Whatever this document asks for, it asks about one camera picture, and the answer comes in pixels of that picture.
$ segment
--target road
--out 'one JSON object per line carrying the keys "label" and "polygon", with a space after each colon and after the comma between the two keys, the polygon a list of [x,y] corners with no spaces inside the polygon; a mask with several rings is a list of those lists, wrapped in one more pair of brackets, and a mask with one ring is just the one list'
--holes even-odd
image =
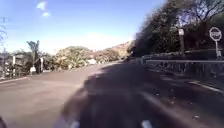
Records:
{"label": "road", "polygon": [[51,128],[61,113],[81,118],[84,128],[140,127],[143,120],[221,128],[222,91],[197,82],[145,66],[95,65],[0,83],[0,114],[10,128]]}

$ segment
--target stop sign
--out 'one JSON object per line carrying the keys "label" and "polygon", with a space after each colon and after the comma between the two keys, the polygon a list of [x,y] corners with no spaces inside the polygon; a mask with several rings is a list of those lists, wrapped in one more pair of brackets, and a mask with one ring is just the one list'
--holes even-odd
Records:
{"label": "stop sign", "polygon": [[212,27],[209,31],[209,34],[212,40],[216,42],[222,39],[222,32],[216,27]]}

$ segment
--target road sign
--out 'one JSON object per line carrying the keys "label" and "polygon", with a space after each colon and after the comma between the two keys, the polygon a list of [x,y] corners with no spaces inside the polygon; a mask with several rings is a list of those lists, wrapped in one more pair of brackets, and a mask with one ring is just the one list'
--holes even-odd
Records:
{"label": "road sign", "polygon": [[222,32],[217,27],[212,27],[209,31],[210,37],[214,41],[220,41],[222,39]]}
{"label": "road sign", "polygon": [[222,53],[221,51],[219,51],[218,41],[222,39],[222,32],[218,28],[212,27],[209,31],[209,35],[212,38],[212,40],[215,41],[217,58],[221,57]]}

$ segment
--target fence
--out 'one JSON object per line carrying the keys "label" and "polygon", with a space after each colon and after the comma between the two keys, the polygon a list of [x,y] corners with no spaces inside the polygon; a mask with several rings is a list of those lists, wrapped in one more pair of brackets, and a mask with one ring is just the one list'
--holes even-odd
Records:
{"label": "fence", "polygon": [[137,58],[131,60],[131,62],[159,67],[167,71],[181,73],[185,76],[215,78],[219,81],[224,81],[223,60],[147,60]]}

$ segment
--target blue sky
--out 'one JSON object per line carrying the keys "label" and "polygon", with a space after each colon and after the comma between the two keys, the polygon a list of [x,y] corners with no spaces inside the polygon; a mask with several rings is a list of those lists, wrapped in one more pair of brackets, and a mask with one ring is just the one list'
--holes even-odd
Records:
{"label": "blue sky", "polygon": [[26,41],[40,40],[40,50],[55,53],[67,46],[100,50],[134,38],[146,14],[164,0],[0,0],[7,17],[8,51],[28,50]]}

